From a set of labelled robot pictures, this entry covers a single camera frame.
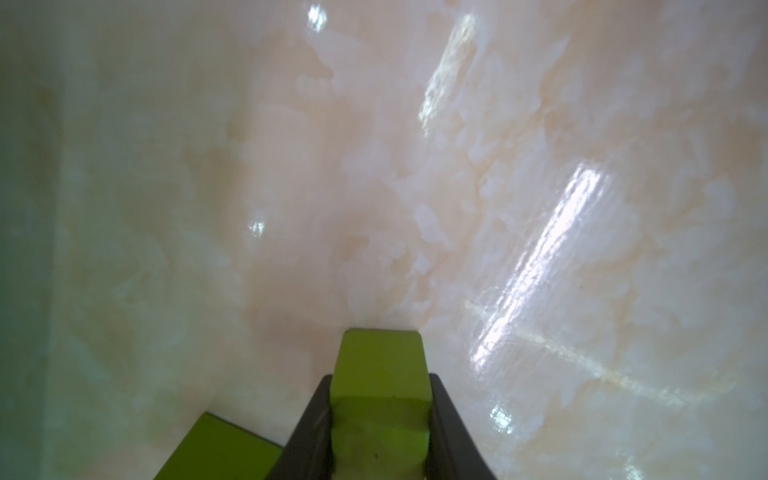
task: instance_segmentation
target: glossy surface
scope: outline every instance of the glossy surface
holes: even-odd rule
[[[764,2],[24,11],[40,478],[152,478],[205,409],[285,442],[349,326],[422,333],[499,478],[766,477]]]

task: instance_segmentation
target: marble floor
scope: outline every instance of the marble floor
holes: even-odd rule
[[[768,477],[765,2],[42,3],[13,478],[151,480],[205,410],[285,442],[351,326],[421,332],[500,479]]]

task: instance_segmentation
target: white marble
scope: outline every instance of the white marble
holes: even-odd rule
[[[499,478],[768,475],[764,2],[52,8],[40,478],[285,442],[351,326]]]

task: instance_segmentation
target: green block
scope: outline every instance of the green block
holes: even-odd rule
[[[261,480],[282,451],[253,433],[204,413],[155,480]]]
[[[347,331],[330,403],[336,480],[424,478],[432,387],[418,332]]]

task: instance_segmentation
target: marble surface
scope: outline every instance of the marble surface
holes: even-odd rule
[[[499,478],[768,475],[764,2],[49,8],[38,478],[285,442],[351,326],[422,333]]]

